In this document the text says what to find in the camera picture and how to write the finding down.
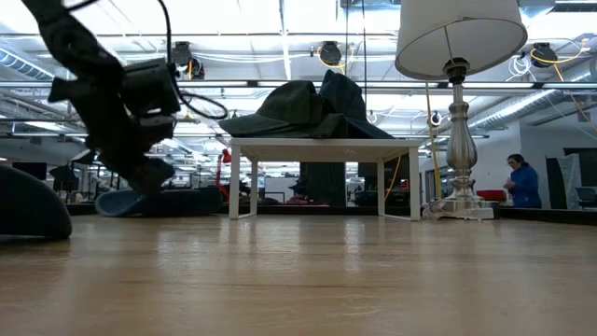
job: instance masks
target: blue object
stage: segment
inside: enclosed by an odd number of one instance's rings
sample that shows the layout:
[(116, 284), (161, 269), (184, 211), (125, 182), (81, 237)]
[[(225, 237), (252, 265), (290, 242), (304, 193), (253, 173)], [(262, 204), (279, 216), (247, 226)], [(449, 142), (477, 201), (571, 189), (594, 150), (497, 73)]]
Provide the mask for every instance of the blue object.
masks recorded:
[(165, 190), (152, 196), (121, 190), (100, 195), (95, 209), (105, 217), (195, 217), (216, 213), (222, 204), (218, 188)]
[(71, 218), (54, 190), (20, 170), (0, 165), (0, 234), (66, 239)]
[(533, 167), (523, 165), (510, 174), (510, 180), (516, 184), (516, 187), (510, 190), (514, 197), (514, 207), (541, 208), (539, 176)]

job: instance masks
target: white lampshade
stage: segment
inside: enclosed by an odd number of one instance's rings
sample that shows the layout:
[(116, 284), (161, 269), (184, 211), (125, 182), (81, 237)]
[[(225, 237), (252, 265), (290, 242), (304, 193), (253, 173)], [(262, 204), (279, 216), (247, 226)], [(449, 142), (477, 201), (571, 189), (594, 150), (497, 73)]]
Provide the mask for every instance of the white lampshade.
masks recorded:
[(444, 65), (462, 57), (473, 75), (507, 60), (527, 37), (516, 0), (402, 0), (396, 69), (444, 79)]

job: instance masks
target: table lamp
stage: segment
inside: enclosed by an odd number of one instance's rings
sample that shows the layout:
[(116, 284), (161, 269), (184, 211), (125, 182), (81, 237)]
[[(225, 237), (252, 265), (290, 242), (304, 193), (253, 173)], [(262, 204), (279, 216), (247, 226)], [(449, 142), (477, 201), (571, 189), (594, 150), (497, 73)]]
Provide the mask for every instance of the table lamp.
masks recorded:
[(432, 203), (428, 217), (489, 217), (489, 205), (473, 191), (471, 169), (477, 148), (468, 130), (468, 104), (463, 99), (467, 75), (508, 60), (527, 40), (516, 0), (403, 0), (396, 69), (423, 80), (452, 84), (451, 137), (447, 161), (454, 169), (453, 194)]

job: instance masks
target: table leg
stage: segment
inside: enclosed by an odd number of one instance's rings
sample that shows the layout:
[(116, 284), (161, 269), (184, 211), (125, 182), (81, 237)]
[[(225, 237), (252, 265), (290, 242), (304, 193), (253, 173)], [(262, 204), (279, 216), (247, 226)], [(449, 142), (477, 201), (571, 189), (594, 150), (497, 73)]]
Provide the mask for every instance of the table leg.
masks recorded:
[(251, 160), (251, 215), (257, 214), (257, 180), (258, 180), (258, 169), (257, 165), (259, 161), (257, 158)]
[(385, 216), (385, 161), (377, 160), (377, 214)]
[(230, 201), (229, 217), (230, 219), (239, 218), (239, 183), (241, 176), (241, 147), (232, 146), (232, 162), (230, 173)]
[(410, 220), (421, 219), (421, 191), (419, 180), (419, 149), (410, 149)]

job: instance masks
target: ceiling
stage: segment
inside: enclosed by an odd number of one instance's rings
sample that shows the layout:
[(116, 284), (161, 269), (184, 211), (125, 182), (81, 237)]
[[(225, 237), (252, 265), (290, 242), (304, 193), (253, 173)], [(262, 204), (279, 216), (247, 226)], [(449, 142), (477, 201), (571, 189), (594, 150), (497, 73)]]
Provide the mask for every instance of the ceiling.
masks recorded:
[[(65, 0), (73, 5), (80, 0)], [(3, 15), (0, 19), (0, 48), (22, 57), (50, 73), (64, 77), (65, 71), (49, 55), (39, 36), (37, 24), (21, 0), (3, 0)], [(346, 69), (354, 81), (365, 80), (365, 55), (367, 81), (399, 82), (411, 81), (396, 71), (394, 59), (396, 41), (400, 28), (399, 1), (367, 0), (366, 15), (360, 1), (351, 2), (346, 10), (344, 0), (165, 0), (170, 11), (173, 26), (173, 40), (188, 41), (196, 57), (205, 68), (207, 80), (291, 80), (308, 79), (321, 81), (327, 70), (312, 51), (324, 41), (336, 41), (344, 54), (352, 50)], [(534, 0), (534, 4), (554, 3), (550, 0)], [(561, 58), (579, 53), (580, 40), (588, 40), (583, 52), (572, 62), (563, 64), (562, 69), (574, 67), (597, 52), (597, 11), (548, 12), (543, 7), (524, 7), (523, 19), (529, 32), (529, 43), (549, 42)], [(102, 0), (75, 13), (104, 47), (118, 56), (123, 63), (163, 57), (167, 48), (165, 23), (160, 6), (155, 0)], [(363, 28), (367, 29), (365, 49)], [(493, 69), (467, 79), (489, 82), (534, 81), (528, 71), (516, 76), (510, 60)], [(557, 81), (553, 69), (532, 69), (538, 81)], [(0, 66), (0, 78), (4, 80), (31, 80), (15, 71)], [(225, 88), (200, 89), (196, 93), (218, 98), (228, 109), (239, 110), (238, 114), (254, 113), (272, 89)], [(47, 104), (47, 90), (19, 89), (17, 92), (28, 98)], [(471, 110), (483, 110), (516, 94), (528, 92), (512, 91), (465, 91), (465, 100)], [(433, 110), (447, 117), (452, 97), (448, 91), (432, 91), (430, 97)], [(424, 90), (417, 91), (370, 91), (368, 110), (372, 123), (390, 133), (424, 133), (426, 128), (426, 97)], [(67, 105), (52, 107), (66, 111)], [(543, 111), (537, 118), (558, 113)], [(187, 114), (183, 110), (180, 117)], [(180, 123), (177, 133), (195, 133), (196, 137), (180, 137), (178, 140), (198, 152), (221, 150), (219, 144), (209, 136), (223, 130), (211, 120), (192, 116), (199, 123)], [(553, 123), (566, 127), (560, 122)]]

